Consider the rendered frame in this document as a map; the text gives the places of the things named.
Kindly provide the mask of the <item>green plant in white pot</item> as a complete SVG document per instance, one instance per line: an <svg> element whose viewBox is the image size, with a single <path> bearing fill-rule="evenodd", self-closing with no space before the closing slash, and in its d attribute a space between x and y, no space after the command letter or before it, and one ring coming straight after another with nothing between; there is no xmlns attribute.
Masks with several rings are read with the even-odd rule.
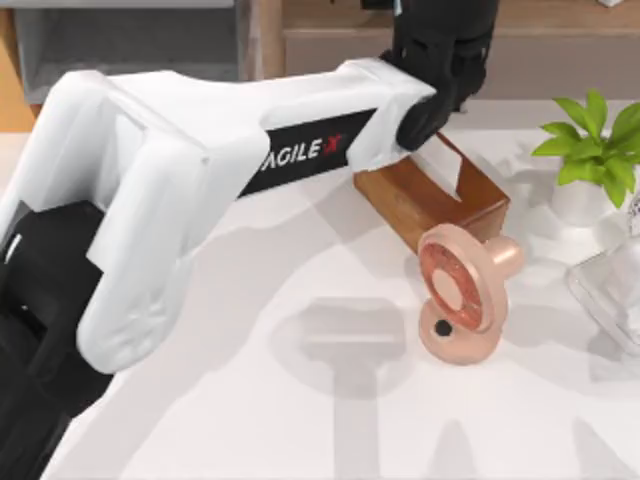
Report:
<svg viewBox="0 0 640 480"><path fill-rule="evenodd" d="M558 96L552 101L567 116L542 124L547 134L534 158L555 158L550 207L563 222L589 227L620 211L640 191L640 100L626 105L610 128L607 100L597 89L585 99Z"/></svg>

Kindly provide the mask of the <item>brown wooden tissue box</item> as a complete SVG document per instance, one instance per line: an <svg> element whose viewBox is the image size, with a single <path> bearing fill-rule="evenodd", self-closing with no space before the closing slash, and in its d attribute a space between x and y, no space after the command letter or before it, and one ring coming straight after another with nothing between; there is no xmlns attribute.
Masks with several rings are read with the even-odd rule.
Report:
<svg viewBox="0 0 640 480"><path fill-rule="evenodd" d="M444 134L427 144L460 161L453 192L420 168L418 153L380 170L354 174L354 187L412 251L418 250L424 232L442 223L463 227L480 241L498 235L509 196Z"/></svg>

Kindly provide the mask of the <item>pink desk fan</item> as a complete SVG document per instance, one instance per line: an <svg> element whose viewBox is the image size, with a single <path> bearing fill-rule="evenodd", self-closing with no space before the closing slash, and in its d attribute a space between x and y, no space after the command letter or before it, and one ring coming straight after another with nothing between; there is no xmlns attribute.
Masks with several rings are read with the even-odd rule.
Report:
<svg viewBox="0 0 640 480"><path fill-rule="evenodd" d="M489 358L509 312L505 282L523 269L523 249L505 235L480 241L460 226L440 224L422 235L418 259L429 292L419 318L426 351L453 365Z"/></svg>

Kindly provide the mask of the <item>grey cabinet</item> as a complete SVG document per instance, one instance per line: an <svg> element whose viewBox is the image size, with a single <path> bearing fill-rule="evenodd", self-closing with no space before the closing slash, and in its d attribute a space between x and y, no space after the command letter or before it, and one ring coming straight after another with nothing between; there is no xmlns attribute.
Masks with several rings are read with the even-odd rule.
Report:
<svg viewBox="0 0 640 480"><path fill-rule="evenodd" d="M66 72L173 70L243 78L249 0L0 0L15 22L25 99L41 103Z"/></svg>

